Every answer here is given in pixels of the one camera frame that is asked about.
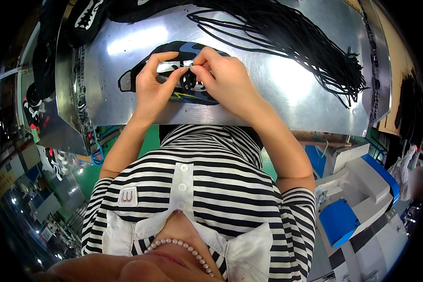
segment logo patch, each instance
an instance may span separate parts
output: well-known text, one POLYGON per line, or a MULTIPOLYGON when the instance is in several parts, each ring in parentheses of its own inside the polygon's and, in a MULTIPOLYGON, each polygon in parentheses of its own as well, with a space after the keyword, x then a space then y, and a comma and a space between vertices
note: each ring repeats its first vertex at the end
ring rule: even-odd
POLYGON ((138 205, 138 195, 136 187, 124 188, 119 192, 119 207, 136 207, 138 205))

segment woman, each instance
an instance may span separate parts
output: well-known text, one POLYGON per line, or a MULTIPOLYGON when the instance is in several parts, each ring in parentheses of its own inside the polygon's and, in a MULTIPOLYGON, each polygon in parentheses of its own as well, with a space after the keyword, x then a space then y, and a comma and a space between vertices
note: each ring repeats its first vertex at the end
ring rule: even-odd
POLYGON ((46 275, 66 281, 305 281, 315 239, 312 167, 237 58, 205 47, 191 71, 259 137, 233 126, 180 125, 160 149, 137 160, 147 129, 187 71, 156 81, 158 64, 177 55, 153 54, 136 78, 136 111, 107 155, 87 209, 85 256, 46 275), (276 183, 261 171, 259 138, 276 183))

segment striped shirt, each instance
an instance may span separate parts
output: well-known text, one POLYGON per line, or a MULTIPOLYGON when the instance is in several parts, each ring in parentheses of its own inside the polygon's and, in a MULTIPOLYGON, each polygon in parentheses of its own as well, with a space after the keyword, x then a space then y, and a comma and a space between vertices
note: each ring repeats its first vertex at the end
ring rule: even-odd
MULTIPOLYGON (((314 194, 305 188, 281 194, 261 169, 260 148, 240 128, 180 125, 159 149, 143 155, 116 178, 96 183, 83 223, 82 253, 110 253, 104 249, 118 245, 122 250, 127 244, 124 254, 141 255, 157 233, 139 232, 130 242, 105 243, 115 225, 111 218, 141 227, 144 220, 177 208, 186 215, 190 212, 190 221, 217 232, 224 242, 243 238, 261 225, 269 227, 269 250, 264 258, 269 260, 268 280, 305 281, 315 242, 314 194), (179 183, 188 189, 181 189, 179 183), (126 196, 120 198, 124 191, 126 196)), ((226 252, 219 244, 206 243, 228 280, 227 265, 232 263, 226 252)))

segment factory floor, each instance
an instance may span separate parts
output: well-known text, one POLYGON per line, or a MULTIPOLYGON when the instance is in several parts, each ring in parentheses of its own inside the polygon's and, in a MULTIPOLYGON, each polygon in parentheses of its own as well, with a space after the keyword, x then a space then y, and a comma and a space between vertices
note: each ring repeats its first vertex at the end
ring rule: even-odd
MULTIPOLYGON (((104 155, 110 151, 115 140, 107 143, 107 148, 104 150, 104 155)), ((158 137, 158 125, 152 125, 147 131, 146 138, 142 144, 141 152, 139 156, 144 155, 150 150, 154 150, 160 147, 160 139, 158 137)), ((266 153, 266 150, 262 150, 262 159, 263 159, 263 171, 268 173, 274 180, 277 178, 277 174, 274 171, 274 167, 271 163, 271 160, 266 153)), ((81 192, 83 193, 85 199, 89 199, 94 188, 94 184, 99 179, 99 173, 102 166, 89 166, 80 172, 76 170, 73 172, 75 181, 78 183, 81 192)))

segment metal workbench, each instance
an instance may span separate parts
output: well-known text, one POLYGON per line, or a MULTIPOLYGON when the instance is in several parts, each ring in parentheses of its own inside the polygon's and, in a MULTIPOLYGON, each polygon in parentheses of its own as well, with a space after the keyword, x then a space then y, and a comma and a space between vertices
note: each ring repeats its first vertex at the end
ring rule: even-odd
MULTIPOLYGON (((86 46, 84 58, 86 106, 93 125, 126 124, 136 108, 136 96, 135 93, 120 92, 119 77, 157 46, 181 40, 209 45, 239 58, 248 68, 262 97, 274 106, 290 128, 358 136, 366 133, 371 89, 360 93, 358 102, 352 103, 348 110, 316 82, 312 73, 293 60, 242 51, 207 35, 186 17, 186 14, 200 9, 203 8, 189 4, 164 10, 136 23, 104 22, 94 41, 86 46)), ((360 54, 358 59, 364 67, 363 75, 367 87, 371 87, 370 46, 361 15, 343 0, 308 0, 301 2, 297 9, 340 48, 346 50, 351 46, 354 53, 360 54)), ((221 12, 208 16, 234 21, 230 15, 221 12)), ((236 31, 236 34, 245 36, 243 31, 236 31)), ((249 42, 220 36, 243 47, 254 47, 249 42)), ((175 102, 168 103, 156 123, 245 124, 221 105, 175 102)))

